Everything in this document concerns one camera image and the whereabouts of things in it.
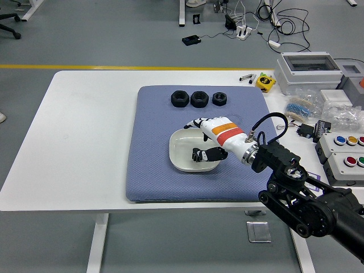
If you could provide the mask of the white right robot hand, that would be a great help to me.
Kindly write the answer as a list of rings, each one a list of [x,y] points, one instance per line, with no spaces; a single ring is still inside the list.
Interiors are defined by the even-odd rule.
[[[196,127],[217,147],[208,150],[194,150],[193,160],[196,162],[213,162],[224,160],[227,153],[232,152],[243,164],[250,164],[258,150],[258,144],[251,134],[247,135],[238,125],[227,117],[199,118],[187,123],[184,128]]]

